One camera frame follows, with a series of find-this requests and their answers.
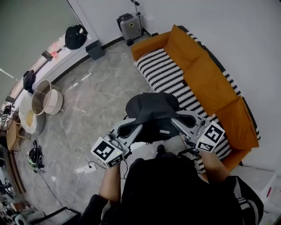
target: black shirt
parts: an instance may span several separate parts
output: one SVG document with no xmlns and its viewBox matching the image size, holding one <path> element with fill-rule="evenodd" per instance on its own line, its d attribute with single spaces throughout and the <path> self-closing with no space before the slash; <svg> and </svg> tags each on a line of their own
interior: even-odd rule
<svg viewBox="0 0 281 225">
<path fill-rule="evenodd" d="M 258 225 L 263 215 L 262 202 L 240 178 L 209 185 L 182 158 L 138 160 L 129 170 L 121 204 L 101 221 L 106 203 L 94 195 L 80 224 Z"/>
</svg>

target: orange sofa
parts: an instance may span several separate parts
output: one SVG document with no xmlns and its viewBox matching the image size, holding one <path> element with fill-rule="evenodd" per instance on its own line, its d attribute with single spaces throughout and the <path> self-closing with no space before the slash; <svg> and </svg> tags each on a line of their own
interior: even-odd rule
<svg viewBox="0 0 281 225">
<path fill-rule="evenodd" d="M 180 107 L 215 121 L 226 135 L 215 149 L 230 171 L 259 146 L 260 135 L 233 79 L 193 34 L 174 25 L 131 48 L 135 66 L 155 92 L 171 93 Z"/>
</svg>

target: gray marble floor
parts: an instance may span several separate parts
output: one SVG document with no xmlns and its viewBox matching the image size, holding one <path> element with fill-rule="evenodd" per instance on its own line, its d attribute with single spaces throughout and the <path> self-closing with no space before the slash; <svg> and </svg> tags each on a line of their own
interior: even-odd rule
<svg viewBox="0 0 281 225">
<path fill-rule="evenodd" d="M 42 176 L 62 205 L 72 207 L 81 175 L 75 170 L 86 166 L 90 160 L 94 161 L 91 147 L 100 135 L 124 118 L 128 100 L 137 94 L 151 92 L 151 89 L 134 68 L 130 48 L 125 41 L 107 48 L 104 57 L 81 63 L 55 86 L 63 93 L 65 111 L 47 116 L 42 134 L 32 138 L 38 140 L 44 154 L 46 173 Z M 139 157 L 153 158 L 159 143 L 137 148 L 128 158 L 128 164 Z M 164 145 L 169 151 L 185 148 L 179 137 L 172 138 Z M 21 152 L 16 158 L 27 190 L 25 198 L 38 210 L 50 214 L 61 206 L 40 175 L 29 168 L 27 152 L 31 148 L 32 141 L 22 142 Z M 125 173 L 125 168 L 122 163 L 121 174 Z M 80 212 L 85 210 L 91 196 L 98 193 L 103 174 L 104 170 L 99 167 L 96 171 L 83 174 L 73 209 Z"/>
</svg>

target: black and white striped blanket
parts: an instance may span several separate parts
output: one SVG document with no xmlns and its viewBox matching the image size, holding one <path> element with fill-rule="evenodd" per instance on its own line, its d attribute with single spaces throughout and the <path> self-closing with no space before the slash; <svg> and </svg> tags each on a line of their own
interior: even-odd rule
<svg viewBox="0 0 281 225">
<path fill-rule="evenodd" d="M 193 34 L 188 32 L 186 29 L 184 31 L 187 32 L 187 34 L 192 37 L 204 50 L 208 51 L 209 55 L 211 54 L 210 57 L 217 64 L 217 66 L 219 66 L 219 62 L 216 58 L 216 60 L 214 60 L 213 54 L 210 53 L 209 50 L 201 42 L 199 42 L 196 37 L 193 36 Z M 144 76 L 153 91 L 173 94 L 175 97 L 177 97 L 181 110 L 184 109 L 196 111 L 201 117 L 207 118 L 211 122 L 215 121 L 216 123 L 220 124 L 215 114 L 209 116 L 205 112 L 200 102 L 193 94 L 191 88 L 185 82 L 183 78 L 184 72 L 170 58 L 170 56 L 165 52 L 164 49 L 157 49 L 149 52 L 148 54 L 135 61 L 134 65 Z M 236 95 L 240 96 L 241 92 L 239 91 L 234 80 L 230 77 L 230 75 L 224 68 L 222 74 L 230 83 Z M 257 127 L 256 133 L 258 136 L 258 140 L 260 141 L 259 130 Z M 214 151 L 220 160 L 229 155 L 229 153 L 231 152 L 231 148 L 226 135 L 222 137 L 221 141 Z M 204 172 L 204 165 L 202 160 L 198 160 L 197 165 L 200 167 L 201 172 Z"/>
</svg>

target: gray suitcase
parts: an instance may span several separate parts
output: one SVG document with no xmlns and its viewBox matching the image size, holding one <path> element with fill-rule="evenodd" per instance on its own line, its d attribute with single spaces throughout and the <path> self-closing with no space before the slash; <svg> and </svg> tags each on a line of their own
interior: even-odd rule
<svg viewBox="0 0 281 225">
<path fill-rule="evenodd" d="M 139 18 L 132 14 L 126 13 L 119 16 L 117 23 L 122 36 L 126 41 L 140 37 L 142 34 Z"/>
</svg>

